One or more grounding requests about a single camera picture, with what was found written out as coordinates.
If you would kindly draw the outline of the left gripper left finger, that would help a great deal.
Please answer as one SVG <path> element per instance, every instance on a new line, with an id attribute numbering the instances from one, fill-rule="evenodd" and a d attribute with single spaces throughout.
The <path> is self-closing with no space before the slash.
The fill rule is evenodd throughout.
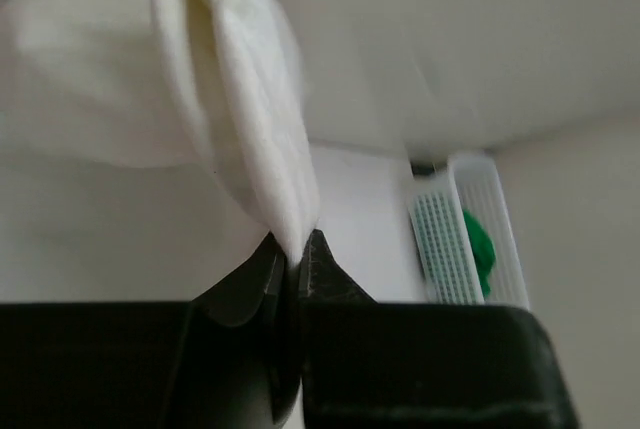
<path id="1" fill-rule="evenodd" d="M 287 260 L 272 234 L 238 268 L 193 301 L 194 307 L 223 327 L 247 324 L 267 296 L 278 297 Z"/>

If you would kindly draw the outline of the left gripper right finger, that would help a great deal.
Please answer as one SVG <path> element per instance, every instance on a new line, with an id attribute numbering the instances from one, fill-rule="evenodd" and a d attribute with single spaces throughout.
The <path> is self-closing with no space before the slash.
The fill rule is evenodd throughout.
<path id="1" fill-rule="evenodd" d="M 375 300 L 336 262 L 325 234 L 312 231 L 298 266 L 298 296 L 321 303 L 374 303 Z"/>

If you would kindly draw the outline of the green t shirt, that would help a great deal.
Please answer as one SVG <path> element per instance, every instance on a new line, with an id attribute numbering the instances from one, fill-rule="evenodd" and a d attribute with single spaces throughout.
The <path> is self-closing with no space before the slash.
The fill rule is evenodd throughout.
<path id="1" fill-rule="evenodd" d="M 471 287 L 479 288 L 482 302 L 486 302 L 492 293 L 491 276 L 496 266 L 497 255 L 489 233 L 478 219 L 467 209 L 462 209 L 466 236 L 471 250 L 472 271 Z"/>

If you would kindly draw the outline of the white t shirt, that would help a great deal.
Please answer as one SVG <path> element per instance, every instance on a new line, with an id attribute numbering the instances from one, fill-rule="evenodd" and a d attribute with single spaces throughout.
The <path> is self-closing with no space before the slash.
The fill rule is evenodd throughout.
<path id="1" fill-rule="evenodd" d="M 14 140 L 128 168 L 200 164 L 301 260 L 319 196 L 277 0 L 9 0 L 1 47 Z"/>

